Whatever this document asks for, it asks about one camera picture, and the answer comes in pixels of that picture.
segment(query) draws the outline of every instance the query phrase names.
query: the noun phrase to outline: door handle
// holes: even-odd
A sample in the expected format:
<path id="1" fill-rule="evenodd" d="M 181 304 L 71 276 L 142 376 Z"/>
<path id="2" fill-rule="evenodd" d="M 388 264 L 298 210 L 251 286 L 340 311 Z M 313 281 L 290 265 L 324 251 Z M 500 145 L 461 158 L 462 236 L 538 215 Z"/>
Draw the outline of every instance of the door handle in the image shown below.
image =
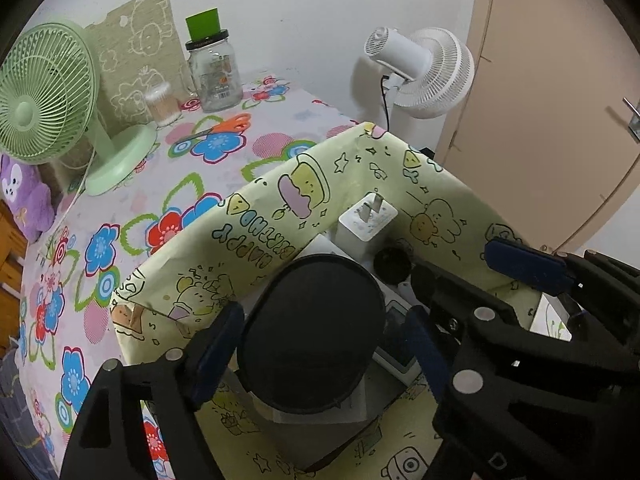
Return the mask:
<path id="1" fill-rule="evenodd" d="M 640 111 L 638 111 L 638 108 L 640 108 L 640 104 L 638 104 L 638 108 L 636 108 L 626 97 L 624 97 L 622 100 L 625 102 L 625 105 L 627 105 L 629 109 L 634 113 L 634 116 L 629 123 L 629 131 L 631 132 L 631 135 L 636 140 L 636 142 L 640 142 Z"/>

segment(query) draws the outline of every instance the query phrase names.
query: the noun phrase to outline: white wall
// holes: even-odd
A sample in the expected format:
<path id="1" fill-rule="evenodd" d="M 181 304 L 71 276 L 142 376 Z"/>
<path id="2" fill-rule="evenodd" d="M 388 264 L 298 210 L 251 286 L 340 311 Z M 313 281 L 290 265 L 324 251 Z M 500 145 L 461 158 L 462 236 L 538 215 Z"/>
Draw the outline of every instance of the white wall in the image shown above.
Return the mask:
<path id="1" fill-rule="evenodd" d="M 66 16 L 82 26 L 100 22 L 129 0 L 46 0 L 30 25 Z M 444 27 L 466 40 L 474 0 L 171 0 L 182 42 L 184 18 L 219 7 L 222 26 L 243 73 L 273 68 L 358 120 L 384 124 L 380 72 L 362 59 L 377 26 L 409 33 Z M 416 121 L 396 110 L 392 131 L 412 145 L 435 149 L 444 118 Z"/>
<path id="2" fill-rule="evenodd" d="M 640 188 L 577 254 L 584 254 L 586 249 L 594 249 L 640 269 Z"/>

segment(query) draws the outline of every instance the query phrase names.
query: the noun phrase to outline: device screen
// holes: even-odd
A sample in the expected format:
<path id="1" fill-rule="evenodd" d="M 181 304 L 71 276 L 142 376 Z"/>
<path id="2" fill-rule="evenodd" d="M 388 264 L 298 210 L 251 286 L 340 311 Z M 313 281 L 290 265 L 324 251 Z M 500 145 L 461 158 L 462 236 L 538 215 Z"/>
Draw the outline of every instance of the device screen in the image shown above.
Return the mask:
<path id="1" fill-rule="evenodd" d="M 385 331 L 378 348 L 384 351 L 383 356 L 389 364 L 405 373 L 413 364 L 415 357 L 406 348 L 402 337 L 402 324 L 404 323 L 402 311 L 402 306 L 397 301 L 391 300 L 389 302 L 386 311 Z"/>

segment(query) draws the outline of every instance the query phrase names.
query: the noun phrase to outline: green fan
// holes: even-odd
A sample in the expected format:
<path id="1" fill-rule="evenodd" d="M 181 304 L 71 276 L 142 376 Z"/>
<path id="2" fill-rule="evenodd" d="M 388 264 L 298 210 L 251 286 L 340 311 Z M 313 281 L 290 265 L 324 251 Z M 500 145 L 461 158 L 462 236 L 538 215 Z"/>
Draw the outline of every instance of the green fan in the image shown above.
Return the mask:
<path id="1" fill-rule="evenodd" d="M 0 150 L 27 164 L 64 155 L 85 134 L 96 160 L 86 192 L 122 181 L 154 142 L 152 125 L 111 139 L 97 117 L 100 73 L 85 31 L 71 22 L 43 23 L 23 34 L 0 67 Z"/>

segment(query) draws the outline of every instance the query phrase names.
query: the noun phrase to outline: door frame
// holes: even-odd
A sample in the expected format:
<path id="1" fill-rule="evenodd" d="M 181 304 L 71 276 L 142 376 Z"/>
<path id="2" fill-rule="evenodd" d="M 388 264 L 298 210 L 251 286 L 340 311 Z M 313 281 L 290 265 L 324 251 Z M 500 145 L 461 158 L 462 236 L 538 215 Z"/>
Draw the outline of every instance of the door frame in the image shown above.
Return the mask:
<path id="1" fill-rule="evenodd" d="M 482 55 L 482 48 L 484 47 L 484 39 L 489 26 L 489 19 L 491 17 L 491 10 L 494 0 L 474 0 L 474 8 L 471 15 L 471 25 L 469 27 L 469 34 L 466 40 L 466 46 L 471 51 L 474 60 L 476 60 L 476 66 L 478 60 Z M 447 155 L 450 150 L 455 149 L 453 141 L 458 132 L 458 126 L 462 120 L 462 114 L 465 111 L 466 102 L 469 94 L 465 99 L 447 115 L 445 120 L 440 139 L 435 152 L 435 161 L 444 168 L 447 167 Z M 629 96 L 630 99 L 636 99 L 638 96 Z M 626 175 L 616 186 L 613 192 L 607 197 L 606 200 L 599 206 L 598 209 L 591 215 L 587 221 L 582 224 L 576 231 L 571 234 L 556 251 L 572 252 L 583 247 L 597 231 L 606 224 L 607 221 L 620 209 L 623 203 L 628 200 L 631 194 L 640 186 L 640 156 L 636 158 L 631 168 L 627 171 Z"/>

